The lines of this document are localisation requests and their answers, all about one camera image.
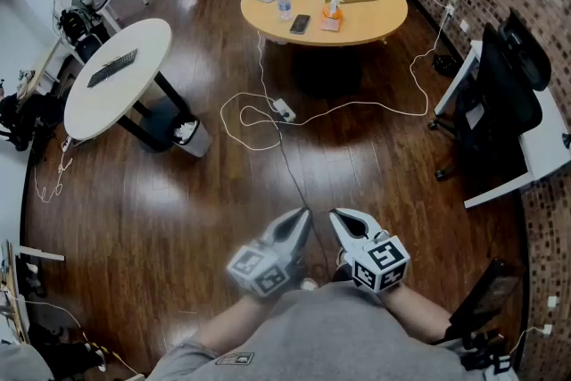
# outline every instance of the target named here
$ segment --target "brick wall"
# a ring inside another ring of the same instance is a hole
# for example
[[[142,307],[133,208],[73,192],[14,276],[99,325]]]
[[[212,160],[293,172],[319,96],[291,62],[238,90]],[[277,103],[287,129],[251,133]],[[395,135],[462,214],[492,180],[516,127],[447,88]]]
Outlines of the brick wall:
[[[550,90],[567,125],[571,127],[571,0],[439,0],[456,7],[455,20],[444,29],[463,55],[471,39],[481,38],[484,25],[497,27],[516,8],[551,60]],[[432,0],[420,0],[436,21],[443,8]],[[459,22],[466,19],[470,29],[462,32]],[[554,325],[551,337],[537,332],[528,334],[520,377],[525,380],[559,381],[571,375],[571,194],[569,167],[536,183],[522,195],[530,255],[529,326]],[[554,311],[547,309],[549,295],[560,298]]]

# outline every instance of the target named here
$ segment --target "white wall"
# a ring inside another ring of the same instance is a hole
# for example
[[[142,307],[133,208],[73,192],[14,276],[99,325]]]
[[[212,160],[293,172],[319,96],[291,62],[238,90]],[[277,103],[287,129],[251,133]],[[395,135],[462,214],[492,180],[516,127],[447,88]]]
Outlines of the white wall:
[[[41,39],[19,18],[12,0],[0,0],[0,79],[5,79],[6,94],[16,92],[19,70],[33,69],[44,49]]]

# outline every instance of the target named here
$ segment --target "wall socket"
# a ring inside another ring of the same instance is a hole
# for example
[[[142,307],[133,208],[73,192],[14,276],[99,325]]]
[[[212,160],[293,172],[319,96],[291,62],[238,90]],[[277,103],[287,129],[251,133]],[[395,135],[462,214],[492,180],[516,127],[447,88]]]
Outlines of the wall socket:
[[[462,32],[467,34],[470,29],[470,25],[466,22],[466,20],[462,20],[460,23],[460,28],[462,29]]]

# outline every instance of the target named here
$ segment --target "printed logo on shirt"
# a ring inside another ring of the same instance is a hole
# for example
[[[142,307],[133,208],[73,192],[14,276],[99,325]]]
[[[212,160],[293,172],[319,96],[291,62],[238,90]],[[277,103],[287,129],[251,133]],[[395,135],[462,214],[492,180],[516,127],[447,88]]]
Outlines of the printed logo on shirt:
[[[234,352],[220,357],[216,365],[250,365],[253,359],[253,352]]]

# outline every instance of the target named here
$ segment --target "round white table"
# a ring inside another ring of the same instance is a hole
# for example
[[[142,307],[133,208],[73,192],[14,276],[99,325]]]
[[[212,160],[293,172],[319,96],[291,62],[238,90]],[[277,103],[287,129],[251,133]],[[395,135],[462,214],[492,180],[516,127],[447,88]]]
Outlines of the round white table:
[[[190,113],[185,100],[159,72],[170,49],[171,39],[169,24],[159,19],[137,22],[111,37],[89,59],[70,91],[64,114],[67,133],[76,140],[88,140],[117,122],[152,149],[167,149],[171,143],[166,140],[166,136],[161,135],[160,130],[151,128],[153,133],[150,133],[125,116],[125,113],[130,108],[135,108],[143,115],[142,124],[147,127],[153,124],[153,118],[158,120],[161,117],[139,102],[153,81],[180,112]],[[135,49],[138,53],[132,64],[98,85],[87,87],[91,77],[104,65]],[[158,128],[165,129],[165,122],[165,119],[161,119]]]

